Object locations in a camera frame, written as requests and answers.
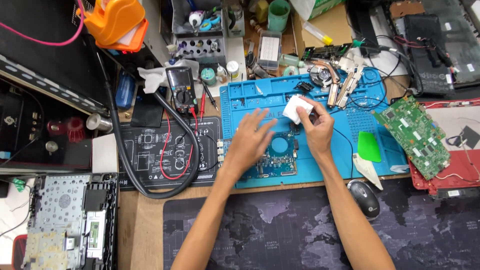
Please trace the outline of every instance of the pink cable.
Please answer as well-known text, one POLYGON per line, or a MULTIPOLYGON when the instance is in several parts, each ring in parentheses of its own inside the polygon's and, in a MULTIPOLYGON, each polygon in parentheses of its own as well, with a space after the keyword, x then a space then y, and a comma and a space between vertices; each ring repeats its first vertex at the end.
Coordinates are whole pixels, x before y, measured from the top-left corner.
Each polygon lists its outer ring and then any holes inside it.
POLYGON ((77 37, 80 35, 80 32, 82 31, 82 27, 84 25, 84 7, 82 5, 81 0, 77 0, 77 1, 78 1, 78 6, 80 8, 80 25, 78 26, 78 29, 77 29, 77 32, 75 33, 75 35, 73 35, 69 40, 66 40, 66 41, 63 41, 63 42, 41 41, 41 40, 38 40, 38 39, 34 39, 33 37, 26 36, 26 35, 18 32, 17 30, 15 30, 15 29, 13 29, 9 26, 4 25, 3 23, 0 23, 0 26, 2 26, 3 28, 5 28, 7 30, 10 30, 10 31, 14 32, 15 34, 17 34, 17 35, 19 35, 23 38, 29 39, 29 40, 34 41, 36 43, 40 43, 40 44, 48 45, 48 46, 65 46, 65 45, 68 45, 68 44, 72 43, 74 40, 77 39, 77 37))

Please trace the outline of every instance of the multimeter screen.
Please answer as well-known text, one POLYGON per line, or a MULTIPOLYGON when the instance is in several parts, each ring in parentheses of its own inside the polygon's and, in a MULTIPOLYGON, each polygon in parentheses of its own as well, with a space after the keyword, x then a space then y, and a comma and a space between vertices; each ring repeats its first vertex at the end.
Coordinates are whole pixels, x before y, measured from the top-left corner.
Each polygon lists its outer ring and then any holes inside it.
POLYGON ((188 70, 170 70, 167 72, 170 86, 191 86, 190 73, 188 70))

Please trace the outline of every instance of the chip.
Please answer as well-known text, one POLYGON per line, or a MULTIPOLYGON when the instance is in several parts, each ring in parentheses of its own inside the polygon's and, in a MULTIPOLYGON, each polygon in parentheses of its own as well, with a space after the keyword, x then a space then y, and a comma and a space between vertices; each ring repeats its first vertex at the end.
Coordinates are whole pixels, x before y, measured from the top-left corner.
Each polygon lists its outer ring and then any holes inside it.
POLYGON ((387 115, 388 119, 392 119, 392 118, 395 117, 395 114, 392 111, 387 112, 386 115, 387 115))

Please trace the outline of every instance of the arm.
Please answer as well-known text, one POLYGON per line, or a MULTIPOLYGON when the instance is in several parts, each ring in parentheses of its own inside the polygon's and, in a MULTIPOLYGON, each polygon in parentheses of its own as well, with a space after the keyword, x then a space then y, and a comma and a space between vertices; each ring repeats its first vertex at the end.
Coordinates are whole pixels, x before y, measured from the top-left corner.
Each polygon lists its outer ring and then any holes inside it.
POLYGON ((330 150, 334 119, 318 102, 313 105, 312 123, 305 109, 297 108, 310 151, 324 175, 328 200, 343 248, 353 269, 395 269, 385 246, 351 196, 336 168, 330 150))
POLYGON ((260 113, 260 109, 256 109, 251 115, 247 113, 240 121, 222 168, 218 170, 212 192, 183 241, 173 261, 172 270, 206 268, 233 185, 265 153, 272 140, 274 132, 269 130, 276 124, 276 119, 258 128, 267 113, 268 110, 260 113))

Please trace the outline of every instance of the digital multimeter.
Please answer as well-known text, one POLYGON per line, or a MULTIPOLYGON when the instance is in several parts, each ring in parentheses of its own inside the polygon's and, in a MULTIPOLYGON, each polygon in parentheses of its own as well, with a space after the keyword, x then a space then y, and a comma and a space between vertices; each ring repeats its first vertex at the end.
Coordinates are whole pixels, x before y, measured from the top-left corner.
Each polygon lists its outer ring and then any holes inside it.
POLYGON ((190 67, 169 67, 165 72, 177 111, 187 114, 190 108, 194 108, 195 113, 198 113, 192 69, 190 67))

